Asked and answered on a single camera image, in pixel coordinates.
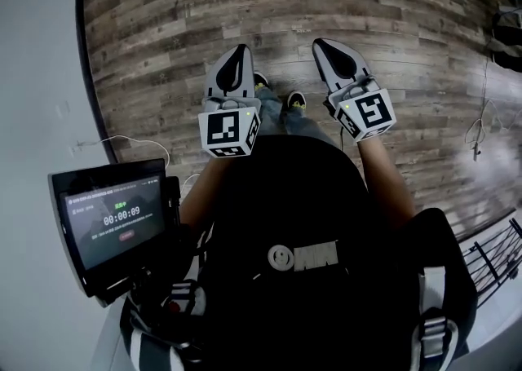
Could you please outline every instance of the shoe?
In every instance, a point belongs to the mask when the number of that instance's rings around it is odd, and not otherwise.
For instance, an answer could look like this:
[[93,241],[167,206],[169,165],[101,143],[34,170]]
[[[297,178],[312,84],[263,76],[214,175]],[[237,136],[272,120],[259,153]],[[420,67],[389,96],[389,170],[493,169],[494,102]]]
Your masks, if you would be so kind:
[[307,101],[304,99],[304,95],[301,91],[292,91],[286,100],[288,109],[299,107],[302,110],[307,109]]
[[257,91],[263,87],[270,88],[270,84],[268,84],[268,79],[259,71],[254,71],[254,89],[255,89],[255,91]]

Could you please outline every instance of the metal railing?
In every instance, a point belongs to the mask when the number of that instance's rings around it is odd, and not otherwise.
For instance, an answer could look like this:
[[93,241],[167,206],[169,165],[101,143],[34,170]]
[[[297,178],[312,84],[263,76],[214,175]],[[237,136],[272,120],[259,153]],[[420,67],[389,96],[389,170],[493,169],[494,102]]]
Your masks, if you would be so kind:
[[522,263],[522,228],[515,219],[511,219],[509,224],[488,240],[475,242],[463,253],[479,296],[478,307],[518,274],[518,266]]

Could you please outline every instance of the screen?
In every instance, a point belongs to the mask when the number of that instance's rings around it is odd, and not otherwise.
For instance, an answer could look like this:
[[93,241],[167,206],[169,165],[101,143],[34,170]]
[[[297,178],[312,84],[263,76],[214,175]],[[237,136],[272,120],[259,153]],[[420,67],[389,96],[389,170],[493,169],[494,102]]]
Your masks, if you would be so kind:
[[163,232],[160,177],[64,197],[85,269],[135,248]]

